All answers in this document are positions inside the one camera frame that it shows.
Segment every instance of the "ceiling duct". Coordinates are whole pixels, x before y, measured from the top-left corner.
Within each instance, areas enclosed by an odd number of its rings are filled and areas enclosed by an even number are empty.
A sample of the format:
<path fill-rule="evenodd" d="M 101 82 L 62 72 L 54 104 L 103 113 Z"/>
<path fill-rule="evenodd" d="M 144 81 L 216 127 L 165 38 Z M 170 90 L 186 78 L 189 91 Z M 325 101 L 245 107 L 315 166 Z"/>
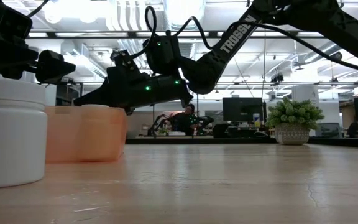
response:
<path fill-rule="evenodd" d="M 200 22 L 205 13 L 206 0 L 163 0 L 165 22 L 168 29 L 179 30 L 189 17 L 195 16 Z M 185 30 L 198 30 L 194 21 L 191 21 Z M 196 44 L 180 43 L 182 56 L 193 58 Z"/>
<path fill-rule="evenodd" d="M 72 73 L 67 75 L 67 77 L 74 78 L 76 82 L 97 81 L 97 77 L 102 79 L 107 77 L 106 71 L 90 58 L 90 50 L 86 45 L 82 44 L 81 47 L 73 45 L 73 48 L 71 48 L 71 44 L 68 45 L 70 48 L 62 47 L 62 54 L 65 56 L 67 62 L 74 63 L 77 66 L 76 72 L 80 76 L 76 76 Z"/>
<path fill-rule="evenodd" d="M 342 47 L 329 41 L 327 44 L 324 44 L 320 49 L 324 53 L 326 53 L 328 55 L 332 55 L 332 54 L 342 50 Z M 303 55 L 303 57 L 300 57 L 299 62 L 313 63 L 313 62 L 317 62 L 318 60 L 321 60 L 321 59 L 323 59 L 323 57 L 318 55 L 316 52 L 310 52 L 306 55 Z"/>
<path fill-rule="evenodd" d="M 109 7 L 111 8 L 111 13 L 109 17 L 106 18 L 106 26 L 111 31 L 138 31 L 138 21 L 142 30 L 147 30 L 144 21 L 144 11 L 145 11 L 145 0 L 138 0 L 139 7 L 136 6 L 136 0 L 109 0 Z M 137 10 L 139 9 L 139 18 L 137 18 Z M 127 23 L 127 11 L 129 11 L 129 25 Z M 126 49 L 132 55 L 143 49 L 141 40 L 134 39 L 120 39 L 118 44 L 121 49 Z M 138 64 L 140 68 L 147 68 L 146 57 L 141 55 L 138 58 L 134 59 L 134 62 Z"/>

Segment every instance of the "white plant pot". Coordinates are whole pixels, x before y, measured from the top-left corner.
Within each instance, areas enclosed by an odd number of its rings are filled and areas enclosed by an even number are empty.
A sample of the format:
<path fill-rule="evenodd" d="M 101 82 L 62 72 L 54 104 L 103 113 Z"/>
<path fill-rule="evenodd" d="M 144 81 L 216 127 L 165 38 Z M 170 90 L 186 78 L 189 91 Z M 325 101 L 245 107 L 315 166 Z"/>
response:
<path fill-rule="evenodd" d="M 279 124 L 275 127 L 275 138 L 280 144 L 300 146 L 309 141 L 309 129 L 300 124 Z"/>

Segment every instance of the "black cable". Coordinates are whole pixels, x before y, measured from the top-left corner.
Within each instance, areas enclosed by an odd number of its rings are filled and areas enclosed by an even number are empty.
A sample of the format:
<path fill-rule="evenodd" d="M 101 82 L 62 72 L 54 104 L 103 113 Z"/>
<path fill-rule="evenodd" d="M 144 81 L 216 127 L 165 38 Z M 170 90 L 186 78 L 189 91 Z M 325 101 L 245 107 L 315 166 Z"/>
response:
<path fill-rule="evenodd" d="M 265 25 L 265 24 L 259 24 L 259 23 L 256 23 L 256 22 L 246 22 L 246 21 L 240 21 L 240 22 L 233 22 L 229 28 L 227 29 L 227 31 L 229 31 L 232 27 L 234 26 L 238 26 L 238 25 L 242 25 L 242 24 L 245 24 L 245 25 L 252 25 L 252 26 L 256 26 L 256 27 L 261 27 L 261 28 L 265 28 L 265 29 L 270 29 L 270 30 L 274 30 L 276 32 L 279 32 L 291 39 L 294 39 L 295 41 L 299 42 L 300 44 L 304 45 L 305 47 L 311 49 L 312 51 L 316 52 L 318 55 L 322 56 L 323 58 L 327 59 L 327 60 L 330 60 L 332 62 L 335 62 L 335 63 L 338 63 L 340 65 L 343 65 L 345 67 L 349 67 L 349 68 L 353 68 L 353 69 L 356 69 L 358 70 L 358 66 L 357 65 L 354 65 L 354 64 L 351 64 L 351 63 L 347 63 L 347 62 L 343 62 L 342 60 L 338 60 L 336 58 L 332 58 L 330 57 L 328 54 L 322 52 L 320 49 L 316 48 L 315 46 L 307 43 L 306 41 L 300 39 L 299 37 L 295 36 L 295 35 L 292 35 L 291 33 L 287 32 L 287 31 L 284 31 L 283 29 L 280 29 L 278 27 L 274 27 L 274 26 L 269 26 L 269 25 Z"/>
<path fill-rule="evenodd" d="M 149 11 L 152 12 L 153 28 L 151 28 L 150 22 L 149 22 Z M 149 28 L 149 30 L 152 32 L 152 35 L 150 36 L 149 41 L 147 41 L 146 46 L 140 52 L 137 52 L 136 54 L 131 55 L 131 59 L 133 59 L 133 60 L 135 58 L 141 56 L 144 52 L 146 52 L 147 48 L 149 47 L 149 44 L 151 42 L 153 42 L 153 39 L 155 37 L 155 33 L 157 31 L 157 15 L 156 15 L 155 10 L 154 10 L 154 8 L 152 6 L 147 6 L 146 7 L 146 13 L 144 14 L 144 19 L 146 20 L 147 28 Z"/>
<path fill-rule="evenodd" d="M 29 18 L 31 18 L 31 17 L 34 16 L 36 13 L 38 13 L 39 11 L 41 11 L 42 7 L 44 7 L 48 2 L 49 2 L 49 0 L 44 0 L 43 3 L 41 3 L 40 6 L 38 6 L 34 11 L 30 12 L 30 14 L 28 14 L 27 16 L 28 16 Z"/>
<path fill-rule="evenodd" d="M 177 35 L 179 35 L 181 32 L 183 32 L 183 31 L 186 29 L 187 25 L 188 25 L 191 21 L 194 21 L 194 23 L 196 24 L 196 26 L 197 26 L 197 28 L 198 28 L 200 34 L 201 34 L 201 38 L 202 38 L 202 40 L 203 40 L 203 42 L 204 42 L 205 47 L 206 47 L 207 49 L 209 49 L 209 50 L 212 50 L 212 47 L 208 44 L 208 41 L 206 40 L 206 36 L 205 36 L 204 30 L 203 30 L 203 27 L 201 26 L 201 24 L 200 24 L 200 22 L 198 21 L 198 19 L 197 19 L 196 17 L 194 17 L 194 16 L 191 16 L 191 17 L 185 22 L 185 24 L 178 30 L 178 32 L 177 32 L 175 35 L 173 35 L 173 36 L 177 36 Z"/>

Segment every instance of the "ceiling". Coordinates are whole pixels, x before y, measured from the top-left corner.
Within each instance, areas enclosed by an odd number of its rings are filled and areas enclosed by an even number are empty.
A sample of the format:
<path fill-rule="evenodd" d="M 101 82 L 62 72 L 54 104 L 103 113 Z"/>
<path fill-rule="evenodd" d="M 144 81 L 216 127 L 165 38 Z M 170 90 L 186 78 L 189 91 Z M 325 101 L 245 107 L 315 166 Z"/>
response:
<path fill-rule="evenodd" d="M 172 11 L 169 11 L 167 5 L 173 4 L 178 0 L 59 0 L 58 2 L 62 1 L 69 3 L 70 1 L 75 1 L 76 4 L 59 5 L 60 16 L 62 18 L 58 22 L 47 19 L 49 18 L 48 15 L 51 13 L 51 10 L 44 8 L 45 10 L 40 11 L 33 17 L 33 32 L 68 32 L 68 36 L 72 37 L 73 34 L 70 34 L 70 32 L 147 31 L 144 26 L 142 9 L 148 5 L 153 6 L 157 11 L 158 31 L 173 29 L 173 23 L 169 22 L 173 20 L 172 15 L 181 17 L 176 20 L 180 22 L 191 16 L 189 13 L 199 13 L 201 25 L 206 32 L 222 32 L 225 31 L 232 22 L 237 21 L 247 9 L 247 1 L 239 0 L 180 0 L 182 2 L 181 6 L 174 5 L 174 10 Z M 28 14 L 42 1 L 4 0 L 4 2 L 19 12 Z M 198 6 L 199 9 L 197 9 L 197 11 L 191 10 L 190 7 L 195 5 L 196 2 L 200 2 Z M 358 0 L 343 0 L 342 3 L 344 4 L 342 10 L 358 19 Z M 84 19 L 82 16 L 85 14 L 94 15 L 94 22 L 83 22 Z M 296 29 L 291 26 L 281 26 L 281 28 L 287 31 L 296 31 Z M 257 29 L 257 31 L 259 31 L 259 34 L 264 35 L 264 29 Z M 358 81 L 358 72 L 343 67 L 342 65 L 330 63 L 326 60 L 318 60 L 315 63 L 303 66 L 303 70 L 296 70 L 298 67 L 294 66 L 294 62 L 304 62 L 308 58 L 316 58 L 313 52 L 303 45 L 294 42 L 292 39 L 284 38 L 271 32 L 266 35 L 268 35 L 266 39 L 249 39 L 230 61 L 219 81 L 262 82 L 264 77 L 266 82 L 269 82 L 270 77 L 276 73 L 282 73 L 285 77 L 285 82 L 294 81 L 292 77 L 295 77 L 296 75 L 294 76 L 294 74 L 296 73 L 302 73 L 304 77 L 300 80 L 296 80 L 296 82 L 328 82 L 331 77 L 338 77 L 340 82 Z M 109 59 L 109 55 L 113 49 L 130 48 L 129 52 L 132 53 L 140 50 L 143 41 L 144 39 L 128 39 L 128 37 L 122 39 L 68 38 L 65 43 L 73 44 L 79 54 L 82 53 L 82 46 L 86 47 L 86 49 L 89 50 L 89 55 L 86 54 L 86 58 L 88 58 L 97 69 L 105 71 L 107 67 L 114 66 Z M 215 44 L 217 41 L 218 39 L 208 39 L 210 45 Z M 333 46 L 330 40 L 324 39 L 318 34 L 310 34 L 305 41 L 320 50 L 329 49 Z M 197 60 L 203 53 L 209 51 L 199 38 L 182 38 L 180 42 L 182 55 L 194 60 Z M 354 58 L 353 55 L 340 48 L 334 49 L 336 49 L 336 51 L 339 50 L 343 54 L 343 60 L 358 65 L 358 59 Z M 147 69 L 145 57 L 140 58 L 136 62 L 139 67 Z M 85 75 L 84 73 L 76 72 L 71 74 L 71 76 L 81 82 L 97 82 L 97 84 L 88 87 L 90 90 L 91 88 L 96 88 L 99 85 L 98 83 L 103 80 L 100 79 L 100 77 L 98 78 L 93 72 Z M 255 84 L 250 88 L 258 89 L 256 86 Z M 229 94 L 229 91 L 235 88 L 238 88 L 238 86 L 221 85 L 219 87 L 219 89 L 222 90 L 227 89 L 226 94 Z M 246 86 L 242 86 L 241 88 L 244 89 L 244 92 L 250 92 Z M 264 88 L 267 89 L 265 90 L 266 93 L 273 89 L 277 90 L 277 86 L 266 85 Z M 337 93 L 345 93 L 352 91 L 352 88 L 353 86 L 346 86 L 344 88 L 337 88 L 334 91 Z"/>

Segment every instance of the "desk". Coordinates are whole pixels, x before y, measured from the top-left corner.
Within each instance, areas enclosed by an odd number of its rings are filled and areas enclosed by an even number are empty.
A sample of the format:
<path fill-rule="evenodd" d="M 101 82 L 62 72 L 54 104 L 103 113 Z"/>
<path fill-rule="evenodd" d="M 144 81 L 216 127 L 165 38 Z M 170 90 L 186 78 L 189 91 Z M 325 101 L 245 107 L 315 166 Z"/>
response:
<path fill-rule="evenodd" d="M 0 189 L 2 223 L 358 223 L 358 148 L 130 145 Z"/>
<path fill-rule="evenodd" d="M 137 139 L 212 139 L 213 136 L 137 136 Z"/>

